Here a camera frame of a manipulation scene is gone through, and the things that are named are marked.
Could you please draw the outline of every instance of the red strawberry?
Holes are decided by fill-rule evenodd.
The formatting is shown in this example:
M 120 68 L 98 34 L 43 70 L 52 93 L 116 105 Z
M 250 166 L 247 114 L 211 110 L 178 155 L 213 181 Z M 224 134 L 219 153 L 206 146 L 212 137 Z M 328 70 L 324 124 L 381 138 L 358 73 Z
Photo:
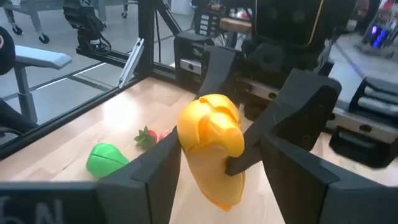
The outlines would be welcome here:
M 153 138 L 155 142 L 157 142 L 157 135 L 153 130 L 148 130 L 148 134 Z
M 156 144 L 157 136 L 153 130 L 145 127 L 144 130 L 138 130 L 138 133 L 139 135 L 134 138 L 138 147 L 147 150 Z

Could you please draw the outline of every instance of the toy banana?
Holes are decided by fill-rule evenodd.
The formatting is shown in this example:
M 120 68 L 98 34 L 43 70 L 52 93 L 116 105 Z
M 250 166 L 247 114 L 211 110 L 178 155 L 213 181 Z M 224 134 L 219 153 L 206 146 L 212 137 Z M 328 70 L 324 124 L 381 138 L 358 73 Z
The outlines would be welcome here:
M 224 95 L 194 100 L 179 114 L 178 138 L 189 168 L 204 196 L 224 211 L 241 201 L 245 176 L 225 174 L 229 156 L 243 153 L 237 107 Z

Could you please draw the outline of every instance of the wooden tabletop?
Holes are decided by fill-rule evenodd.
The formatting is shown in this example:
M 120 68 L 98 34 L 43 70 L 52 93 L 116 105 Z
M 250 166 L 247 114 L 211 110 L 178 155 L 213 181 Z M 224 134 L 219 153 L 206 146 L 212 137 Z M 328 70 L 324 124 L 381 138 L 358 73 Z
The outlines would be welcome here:
M 251 23 L 233 18 L 222 18 L 220 27 L 227 31 L 247 34 L 251 31 Z
M 192 93 L 153 78 L 132 86 L 102 105 L 0 162 L 1 181 L 74 182 L 94 180 L 85 163 L 91 149 L 106 142 L 117 146 L 130 160 L 136 158 L 134 136 L 148 126 L 156 132 L 175 126 L 179 111 L 194 98 Z M 244 120 L 243 128 L 251 123 Z M 315 155 L 386 185 L 398 185 L 398 164 L 376 171 L 337 156 L 322 134 Z M 282 215 L 272 194 L 262 164 L 246 171 L 242 202 L 230 212 L 215 207 L 199 191 L 182 156 L 172 224 L 280 224 Z

